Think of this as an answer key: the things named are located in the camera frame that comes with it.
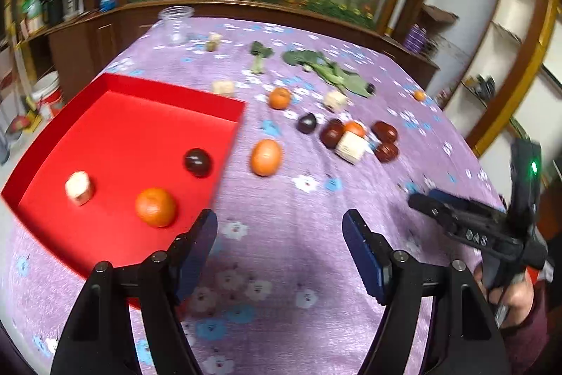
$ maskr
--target purple tablecloth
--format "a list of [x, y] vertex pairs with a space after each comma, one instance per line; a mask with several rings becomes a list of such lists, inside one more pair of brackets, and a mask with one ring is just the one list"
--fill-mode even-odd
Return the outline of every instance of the purple tablecloth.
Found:
[[[105, 72], [209, 90], [231, 79], [236, 97], [248, 102], [243, 126], [218, 190], [216, 243], [183, 326], [204, 373], [357, 373], [380, 322], [382, 308], [365, 293], [341, 234], [342, 215], [357, 208], [370, 228], [418, 260], [446, 264], [462, 258], [472, 268], [473, 250], [446, 239], [432, 220], [407, 206], [408, 192], [438, 187], [499, 206], [476, 158], [430, 100], [417, 102], [417, 85], [389, 57], [331, 37], [293, 28], [221, 18], [192, 20], [193, 40], [167, 47], [159, 25], [121, 53]], [[218, 51], [204, 51], [209, 33], [223, 35]], [[248, 71], [254, 40], [274, 49], [266, 73]], [[357, 70], [373, 82], [370, 99], [351, 95], [342, 120], [394, 125], [400, 156], [380, 164], [367, 154], [353, 166], [306, 136], [295, 119], [306, 112], [320, 123], [333, 117], [321, 105], [332, 90], [314, 73], [285, 64], [287, 49], [313, 49]], [[294, 94], [288, 110], [267, 104], [274, 86]], [[253, 145], [276, 137], [284, 151], [279, 172], [262, 178], [248, 170]], [[51, 363], [57, 339], [83, 279], [46, 253], [19, 224], [14, 230], [3, 294], [13, 323]], [[418, 373], [430, 304], [420, 311], [407, 373]], [[141, 366], [155, 372], [142, 329], [131, 311]]]

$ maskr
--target orange fruit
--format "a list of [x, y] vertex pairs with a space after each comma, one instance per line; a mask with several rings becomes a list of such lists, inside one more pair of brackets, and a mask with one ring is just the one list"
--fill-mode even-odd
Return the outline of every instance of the orange fruit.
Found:
[[420, 101], [420, 102], [425, 101], [425, 92], [423, 92], [422, 90], [415, 90], [414, 91], [414, 99], [416, 101]]
[[359, 137], [363, 137], [366, 132], [365, 128], [361, 126], [357, 121], [348, 121], [344, 127], [345, 131], [351, 132]]
[[135, 201], [138, 217], [149, 226], [164, 228], [175, 218], [177, 205], [171, 194], [162, 188], [148, 188]]
[[254, 174], [267, 177], [276, 173], [283, 159], [281, 146], [271, 139], [260, 140], [252, 150], [250, 167]]
[[291, 100], [290, 91], [286, 88], [275, 88], [269, 93], [269, 106], [277, 110], [285, 110]]

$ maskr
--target bolt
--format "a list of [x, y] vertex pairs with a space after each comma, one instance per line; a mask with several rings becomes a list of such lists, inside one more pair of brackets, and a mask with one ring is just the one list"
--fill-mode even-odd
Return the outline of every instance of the bolt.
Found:
[[96, 272], [105, 272], [109, 267], [109, 263], [107, 261], [101, 261], [96, 264]]
[[408, 260], [409, 256], [408, 253], [402, 250], [394, 251], [394, 259], [396, 259], [399, 263], [405, 263]]
[[162, 261], [164, 261], [167, 258], [167, 254], [165, 251], [155, 251], [152, 256], [150, 257], [150, 259], [152, 259], [152, 261], [154, 263], [161, 263]]
[[459, 272], [462, 272], [465, 268], [466, 268], [466, 264], [461, 261], [460, 259], [455, 259], [452, 262], [453, 268], [454, 270], [458, 270]]

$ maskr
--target red tray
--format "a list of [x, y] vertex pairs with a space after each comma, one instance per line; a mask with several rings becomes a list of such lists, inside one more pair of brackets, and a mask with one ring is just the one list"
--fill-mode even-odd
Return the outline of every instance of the red tray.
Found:
[[[100, 260], [141, 262], [165, 250], [210, 207], [245, 104], [207, 92], [110, 74], [90, 83], [45, 127], [19, 161], [2, 196], [36, 239], [87, 277]], [[203, 148], [214, 167], [195, 178], [183, 165], [190, 148]], [[94, 184], [81, 207], [65, 194], [78, 170]], [[178, 216], [151, 228], [135, 213], [145, 188], [168, 190]]]

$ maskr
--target paint bucket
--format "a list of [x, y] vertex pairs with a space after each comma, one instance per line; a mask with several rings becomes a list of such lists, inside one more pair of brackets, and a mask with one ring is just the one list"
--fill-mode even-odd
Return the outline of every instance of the paint bucket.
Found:
[[45, 119], [51, 119], [63, 108], [63, 93], [58, 86], [58, 72], [52, 71], [33, 85], [33, 101]]

